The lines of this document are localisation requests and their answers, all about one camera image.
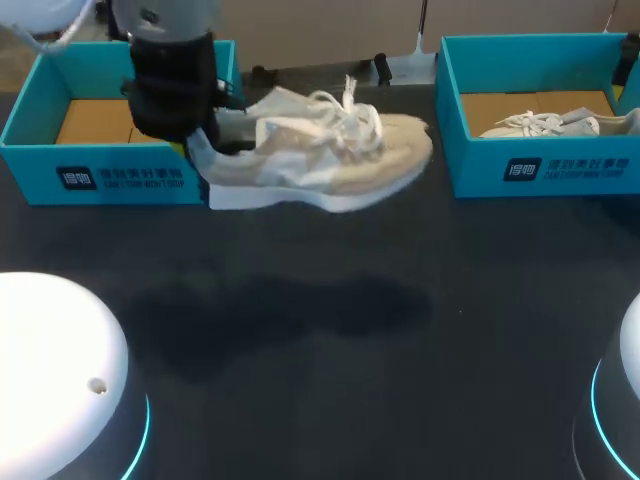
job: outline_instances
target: white shoelace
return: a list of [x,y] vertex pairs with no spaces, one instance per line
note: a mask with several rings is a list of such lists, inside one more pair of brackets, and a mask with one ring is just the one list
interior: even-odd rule
[[316,139],[315,145],[335,140],[338,148],[346,148],[355,154],[369,153],[382,145],[380,114],[372,105],[354,103],[356,83],[354,78],[347,76],[342,104],[333,95],[323,91],[309,96],[318,102],[311,108],[327,112],[320,123],[328,132]]
[[539,113],[534,115],[528,111],[522,115],[512,115],[497,122],[496,125],[506,125],[511,128],[522,128],[525,137],[542,137],[552,133],[561,134],[562,118],[555,113]]

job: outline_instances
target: shoebox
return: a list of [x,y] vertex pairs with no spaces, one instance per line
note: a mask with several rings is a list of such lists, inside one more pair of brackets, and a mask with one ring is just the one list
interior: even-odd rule
[[619,101],[612,87],[624,35],[445,37],[436,110],[457,198],[640,193],[640,136],[479,138],[530,110],[640,107],[640,62]]
[[[235,44],[215,42],[218,76],[241,95]],[[179,148],[133,125],[121,94],[129,45],[76,43],[40,55],[0,137],[0,155],[30,205],[206,203]]]

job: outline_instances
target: sneaker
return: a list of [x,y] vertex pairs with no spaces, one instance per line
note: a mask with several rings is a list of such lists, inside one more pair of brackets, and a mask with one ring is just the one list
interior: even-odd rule
[[565,124],[580,123],[588,119],[599,125],[599,135],[640,135],[640,108],[631,110],[622,117],[596,115],[586,108],[579,108],[562,116]]
[[518,138],[518,137],[594,137],[600,135],[600,126],[593,114],[581,118],[560,116],[555,113],[535,114],[528,111],[522,115],[512,115],[482,135],[481,138]]
[[[198,172],[210,184],[210,207],[241,210],[299,201],[345,212],[375,204],[410,184],[433,152],[426,123],[354,104],[354,91],[355,81],[348,79],[340,104],[326,92],[302,101],[289,96],[292,92],[276,90],[275,95],[294,99],[280,105],[282,111],[302,104],[310,108],[298,117],[271,116],[276,108],[264,107],[266,102],[249,108],[244,119],[217,115],[221,132],[255,138],[254,150],[233,156],[215,151],[198,130],[187,144]],[[227,141],[235,140],[225,135]]]

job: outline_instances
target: teal box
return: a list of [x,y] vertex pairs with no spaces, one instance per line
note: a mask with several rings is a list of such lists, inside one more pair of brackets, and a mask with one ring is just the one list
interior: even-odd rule
[[443,38],[436,110],[455,196],[640,193],[640,136],[473,138],[460,99],[465,93],[602,90],[614,113],[625,115],[640,106],[640,62],[616,102],[611,80],[624,38],[618,34]]
[[[241,95],[235,43],[215,42],[218,76]],[[203,204],[200,177],[165,142],[55,145],[73,99],[123,99],[129,45],[76,43],[40,55],[0,137],[0,154],[30,205]]]

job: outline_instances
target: blue light ring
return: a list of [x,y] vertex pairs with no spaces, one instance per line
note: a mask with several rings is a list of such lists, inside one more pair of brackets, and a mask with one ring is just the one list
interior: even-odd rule
[[147,444],[147,438],[149,437],[149,428],[151,427],[151,405],[149,404],[149,397],[145,395],[145,399],[147,401],[147,422],[144,426],[144,434],[142,435],[142,441],[140,442],[140,447],[138,448],[138,452],[136,453],[136,456],[133,457],[133,461],[131,462],[131,465],[129,465],[129,468],[127,468],[127,471],[124,473],[124,475],[120,480],[128,480],[131,477],[131,475],[133,474],[133,471],[138,466],[138,462],[140,461],[140,457],[142,457],[142,452],[144,451],[144,447]]
[[598,420],[598,414],[596,413],[596,395],[595,395],[595,391],[596,391],[596,377],[598,375],[598,369],[600,368],[600,363],[601,362],[602,362],[602,360],[600,362],[598,362],[598,366],[596,367],[596,371],[593,374],[593,380],[591,381],[591,411],[593,412],[593,419],[594,419],[594,421],[596,423],[596,427],[598,429],[598,432],[600,433],[600,437],[602,438],[602,441],[604,442],[605,446],[607,447],[607,450],[609,450],[609,453],[614,458],[614,460],[616,462],[618,462],[618,465],[620,465],[620,468],[622,468],[627,473],[627,475],[629,475],[633,480],[640,480],[640,478],[635,473],[633,473],[629,467],[627,467],[627,465],[622,461],[622,459],[615,452],[615,450],[613,449],[613,447],[609,443],[609,440],[607,440],[607,437],[605,436],[604,432],[602,431],[602,427],[600,426],[600,420]]

